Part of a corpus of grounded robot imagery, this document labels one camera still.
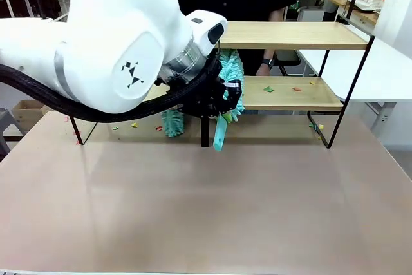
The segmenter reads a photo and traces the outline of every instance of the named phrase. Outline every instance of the shelf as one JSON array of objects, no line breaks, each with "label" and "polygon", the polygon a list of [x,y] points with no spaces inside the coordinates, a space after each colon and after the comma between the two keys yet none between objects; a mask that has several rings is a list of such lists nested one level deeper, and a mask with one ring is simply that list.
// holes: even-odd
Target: shelf
[{"label": "shelf", "polygon": [[222,48],[364,50],[366,41],[336,22],[229,22]]},{"label": "shelf", "polygon": [[[270,86],[274,91],[263,90]],[[301,88],[301,92],[292,88]],[[164,95],[169,88],[153,86],[146,100]],[[342,104],[326,83],[317,77],[245,77],[246,109],[278,111],[340,111]]]}]

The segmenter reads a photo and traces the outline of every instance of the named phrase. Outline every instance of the robot logo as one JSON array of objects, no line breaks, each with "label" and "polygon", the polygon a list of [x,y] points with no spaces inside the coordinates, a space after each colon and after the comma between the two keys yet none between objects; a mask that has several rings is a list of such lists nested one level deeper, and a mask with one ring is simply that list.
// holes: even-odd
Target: robot logo
[{"label": "robot logo", "polygon": [[130,73],[130,76],[133,78],[132,82],[129,85],[127,85],[127,88],[129,88],[129,89],[130,89],[130,86],[132,86],[135,82],[140,81],[142,84],[144,83],[144,81],[142,79],[139,79],[138,77],[133,76],[133,74],[135,73],[136,66],[133,66],[132,68],[130,68],[131,63],[128,62],[128,61],[126,62],[125,65],[122,66],[122,71],[124,71],[125,69],[128,69],[129,73]]}]

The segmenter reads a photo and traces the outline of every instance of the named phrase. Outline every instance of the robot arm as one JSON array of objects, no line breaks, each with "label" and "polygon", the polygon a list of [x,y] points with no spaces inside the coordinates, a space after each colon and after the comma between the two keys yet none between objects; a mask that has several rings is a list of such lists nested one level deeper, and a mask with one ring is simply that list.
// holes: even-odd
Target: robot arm
[{"label": "robot arm", "polygon": [[111,114],[135,109],[155,81],[190,84],[227,24],[211,12],[184,16],[177,0],[71,0],[67,23],[0,23],[1,64]]}]

